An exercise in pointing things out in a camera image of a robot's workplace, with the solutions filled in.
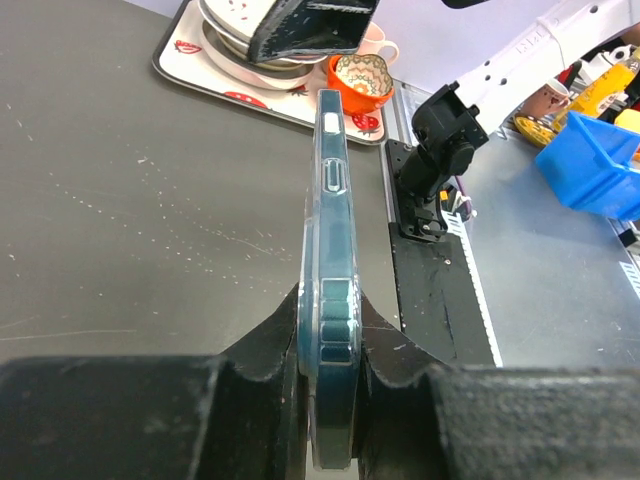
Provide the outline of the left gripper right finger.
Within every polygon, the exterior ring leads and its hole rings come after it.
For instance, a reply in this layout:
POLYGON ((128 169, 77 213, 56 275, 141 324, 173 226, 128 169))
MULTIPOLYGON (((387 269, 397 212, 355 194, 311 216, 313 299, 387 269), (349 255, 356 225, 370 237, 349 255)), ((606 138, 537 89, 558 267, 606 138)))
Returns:
POLYGON ((635 369, 447 365, 362 305, 363 479, 635 479, 635 369))

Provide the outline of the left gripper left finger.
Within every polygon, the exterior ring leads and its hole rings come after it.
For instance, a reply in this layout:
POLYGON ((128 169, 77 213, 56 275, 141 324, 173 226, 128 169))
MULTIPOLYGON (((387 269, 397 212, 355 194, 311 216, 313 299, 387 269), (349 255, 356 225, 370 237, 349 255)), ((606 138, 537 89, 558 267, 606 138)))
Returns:
POLYGON ((298 294, 217 355, 27 357, 1 367, 5 479, 302 479, 298 294))

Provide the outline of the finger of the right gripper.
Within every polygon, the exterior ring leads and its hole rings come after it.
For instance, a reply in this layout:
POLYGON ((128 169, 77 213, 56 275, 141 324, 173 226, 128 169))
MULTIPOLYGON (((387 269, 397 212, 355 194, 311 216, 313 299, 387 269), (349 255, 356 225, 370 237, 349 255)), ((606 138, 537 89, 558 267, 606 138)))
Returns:
POLYGON ((378 6, 376 0, 279 0, 248 43, 251 63, 297 55, 352 54, 378 6))

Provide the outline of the dark phone blue edge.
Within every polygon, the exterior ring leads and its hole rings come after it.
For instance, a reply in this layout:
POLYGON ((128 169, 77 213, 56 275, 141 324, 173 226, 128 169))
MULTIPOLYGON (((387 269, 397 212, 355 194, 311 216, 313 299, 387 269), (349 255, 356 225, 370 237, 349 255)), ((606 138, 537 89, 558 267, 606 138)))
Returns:
POLYGON ((313 464, 318 470, 346 470, 362 307, 346 128, 336 90, 318 92, 313 142, 298 287, 298 368, 309 388, 313 464))

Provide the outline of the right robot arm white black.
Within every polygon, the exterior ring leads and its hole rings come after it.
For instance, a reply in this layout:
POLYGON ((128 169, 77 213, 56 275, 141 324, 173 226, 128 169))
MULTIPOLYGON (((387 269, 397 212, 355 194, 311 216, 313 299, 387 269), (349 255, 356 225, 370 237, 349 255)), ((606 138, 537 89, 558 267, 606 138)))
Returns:
MULTIPOLYGON (((375 1, 270 1, 257 16, 248 59, 353 53, 377 6, 375 1)), ((560 1, 483 65, 432 94, 411 120, 418 144, 393 175, 401 235, 439 241, 447 231, 439 200, 445 182, 467 170, 490 133, 538 87, 638 21, 636 1, 560 1)))

